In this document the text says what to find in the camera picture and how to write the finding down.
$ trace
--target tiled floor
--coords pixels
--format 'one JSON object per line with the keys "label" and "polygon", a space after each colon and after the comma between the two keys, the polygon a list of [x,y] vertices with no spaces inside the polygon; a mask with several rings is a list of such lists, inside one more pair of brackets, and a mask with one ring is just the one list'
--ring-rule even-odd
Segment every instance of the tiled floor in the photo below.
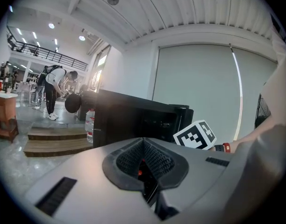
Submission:
{"label": "tiled floor", "polygon": [[28,141],[27,133],[34,125],[43,127],[84,126],[75,114],[68,113],[62,105],[57,105],[55,112],[59,119],[52,121],[46,118],[45,105],[41,111],[28,106],[27,102],[17,102],[16,114],[19,135],[11,144],[0,138],[0,175],[5,184],[15,193],[23,195],[40,177],[69,159],[72,155],[50,158],[28,158],[23,149]]}

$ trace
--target cube with black and white pattern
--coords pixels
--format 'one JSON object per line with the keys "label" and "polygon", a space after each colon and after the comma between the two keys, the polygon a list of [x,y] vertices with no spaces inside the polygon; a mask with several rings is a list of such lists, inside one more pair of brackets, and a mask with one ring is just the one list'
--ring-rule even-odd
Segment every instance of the cube with black and white pattern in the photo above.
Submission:
{"label": "cube with black and white pattern", "polygon": [[208,150],[217,138],[205,120],[195,121],[177,132],[174,139],[178,145]]}

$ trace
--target round ceiling lamp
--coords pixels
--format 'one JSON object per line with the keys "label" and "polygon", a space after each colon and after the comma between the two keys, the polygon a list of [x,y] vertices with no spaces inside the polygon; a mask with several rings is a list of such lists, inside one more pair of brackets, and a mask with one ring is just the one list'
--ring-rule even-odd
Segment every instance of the round ceiling lamp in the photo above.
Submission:
{"label": "round ceiling lamp", "polygon": [[112,5],[112,6],[115,6],[118,4],[119,0],[107,0],[107,2]]}

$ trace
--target white sneaker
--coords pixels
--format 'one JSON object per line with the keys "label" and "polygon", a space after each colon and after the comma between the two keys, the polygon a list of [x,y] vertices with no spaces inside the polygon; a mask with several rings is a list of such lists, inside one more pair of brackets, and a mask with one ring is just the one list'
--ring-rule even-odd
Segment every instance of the white sneaker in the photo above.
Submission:
{"label": "white sneaker", "polygon": [[50,115],[48,116],[48,119],[50,119],[50,120],[56,120],[55,116],[53,116],[52,114],[50,114]]}
{"label": "white sneaker", "polygon": [[57,116],[55,113],[52,113],[51,115],[53,115],[56,119],[59,118],[59,116]]}

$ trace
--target black pants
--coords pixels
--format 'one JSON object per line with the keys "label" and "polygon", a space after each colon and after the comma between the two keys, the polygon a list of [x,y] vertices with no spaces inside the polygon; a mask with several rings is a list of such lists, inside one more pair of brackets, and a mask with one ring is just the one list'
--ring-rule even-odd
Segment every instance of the black pants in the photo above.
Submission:
{"label": "black pants", "polygon": [[48,113],[51,114],[54,112],[55,109],[57,91],[55,90],[54,86],[50,83],[47,83],[46,80],[44,81],[44,86],[45,86],[46,109],[48,110]]}

